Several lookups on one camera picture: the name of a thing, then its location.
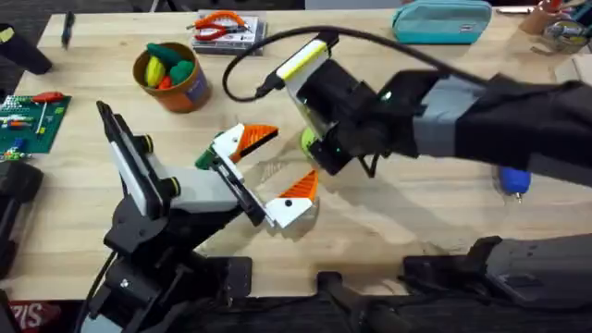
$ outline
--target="light wood tabletop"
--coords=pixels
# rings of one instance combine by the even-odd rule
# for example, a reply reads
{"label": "light wood tabletop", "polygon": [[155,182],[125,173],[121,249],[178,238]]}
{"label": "light wood tabletop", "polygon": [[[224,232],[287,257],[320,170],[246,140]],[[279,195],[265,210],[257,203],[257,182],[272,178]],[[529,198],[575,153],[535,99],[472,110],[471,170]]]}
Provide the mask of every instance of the light wood tabletop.
{"label": "light wood tabletop", "polygon": [[[313,24],[340,24],[392,38],[393,10],[268,12],[270,32]],[[27,214],[27,229],[12,275],[13,299],[82,298],[108,255],[103,236],[121,199],[95,102],[103,100],[136,133],[150,133],[167,164],[192,167],[214,135],[237,121],[280,128],[279,136],[240,162],[248,187],[264,200],[278,195],[310,168],[299,149],[304,122],[285,92],[252,104],[230,101],[221,77],[230,56],[199,55],[214,93],[202,109],[172,114],[136,85],[131,67],[150,42],[187,43],[194,13],[78,15],[70,48],[60,45],[64,15],[49,20],[39,42],[54,62],[43,76],[25,73],[16,94],[61,91],[72,95],[51,153],[33,161],[45,173]],[[494,15],[471,46],[418,46],[459,68],[491,77],[552,82],[565,56],[533,53],[516,29],[522,17]],[[253,94],[259,82],[308,37],[265,48],[241,63],[231,89]],[[334,57],[353,76],[379,89],[398,69],[423,67],[392,50],[341,38]],[[421,253],[465,253],[487,235],[541,239],[592,231],[592,190],[534,177],[522,204],[494,187],[492,166],[392,156],[375,179],[351,163],[339,175],[322,174],[313,211],[289,230],[254,228],[240,216],[198,248],[210,255],[247,255],[254,261],[253,295],[303,295],[319,270],[338,270],[350,286],[368,293],[402,293],[401,258]]]}

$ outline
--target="plastic container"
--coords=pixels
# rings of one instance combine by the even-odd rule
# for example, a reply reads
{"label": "plastic container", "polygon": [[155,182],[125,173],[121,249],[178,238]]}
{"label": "plastic container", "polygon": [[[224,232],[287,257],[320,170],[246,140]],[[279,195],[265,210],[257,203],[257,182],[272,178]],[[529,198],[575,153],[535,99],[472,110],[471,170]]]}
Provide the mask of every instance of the plastic container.
{"label": "plastic container", "polygon": [[549,7],[548,2],[549,1],[541,1],[538,3],[533,12],[520,23],[520,30],[529,34],[542,34],[545,27],[549,24],[567,17],[560,11],[548,12],[545,10]]}
{"label": "plastic container", "polygon": [[150,60],[150,54],[144,51],[133,65],[133,78],[145,92],[154,97],[166,109],[176,113],[189,113],[197,110],[208,101],[212,93],[197,57],[189,47],[183,44],[161,43],[161,45],[177,51],[183,59],[193,62],[195,66],[191,75],[182,83],[169,89],[158,90],[146,86],[144,71]]}
{"label": "plastic container", "polygon": [[52,67],[51,61],[11,25],[0,23],[0,33],[0,56],[37,75],[47,73]]}

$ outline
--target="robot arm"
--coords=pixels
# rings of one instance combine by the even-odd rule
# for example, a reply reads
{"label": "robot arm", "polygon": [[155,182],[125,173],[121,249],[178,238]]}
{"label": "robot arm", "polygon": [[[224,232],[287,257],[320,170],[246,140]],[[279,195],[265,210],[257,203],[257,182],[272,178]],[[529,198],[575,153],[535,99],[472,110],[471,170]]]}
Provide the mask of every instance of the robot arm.
{"label": "robot arm", "polygon": [[405,70],[374,92],[330,59],[337,42],[336,33],[320,33],[258,89],[287,89],[314,133],[309,152],[328,173],[357,158],[373,177],[378,157],[397,153],[487,162],[592,186],[592,152],[584,148],[592,142],[592,88],[584,83]]}

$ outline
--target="circuit board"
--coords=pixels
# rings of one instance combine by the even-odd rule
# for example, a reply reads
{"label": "circuit board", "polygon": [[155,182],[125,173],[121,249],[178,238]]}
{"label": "circuit board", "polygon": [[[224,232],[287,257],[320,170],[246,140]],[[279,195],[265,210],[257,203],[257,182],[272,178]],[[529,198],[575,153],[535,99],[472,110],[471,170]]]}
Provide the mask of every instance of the circuit board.
{"label": "circuit board", "polygon": [[[47,104],[39,134],[36,131],[43,112],[43,103],[20,102],[27,97],[31,96],[10,95],[0,105],[0,154],[12,148],[18,138],[24,141],[24,146],[20,150],[22,153],[47,154],[52,148],[71,96],[64,96],[61,101]],[[29,121],[27,126],[10,128],[6,122],[9,117],[27,117]]]}

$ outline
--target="orange pliers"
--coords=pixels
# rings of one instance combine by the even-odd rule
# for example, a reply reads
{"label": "orange pliers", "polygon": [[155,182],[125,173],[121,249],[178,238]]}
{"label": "orange pliers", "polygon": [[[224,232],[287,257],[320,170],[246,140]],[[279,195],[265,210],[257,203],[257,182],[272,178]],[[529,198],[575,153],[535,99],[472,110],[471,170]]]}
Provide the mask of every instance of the orange pliers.
{"label": "orange pliers", "polygon": [[[237,23],[236,26],[223,26],[215,24],[214,22],[218,19],[231,19]],[[212,41],[216,38],[222,37],[229,33],[238,33],[249,31],[249,25],[239,16],[237,13],[229,10],[218,10],[205,18],[198,19],[193,24],[187,27],[187,29],[195,28],[196,30],[201,29],[214,29],[216,32],[208,35],[196,35],[195,39],[198,41]]]}

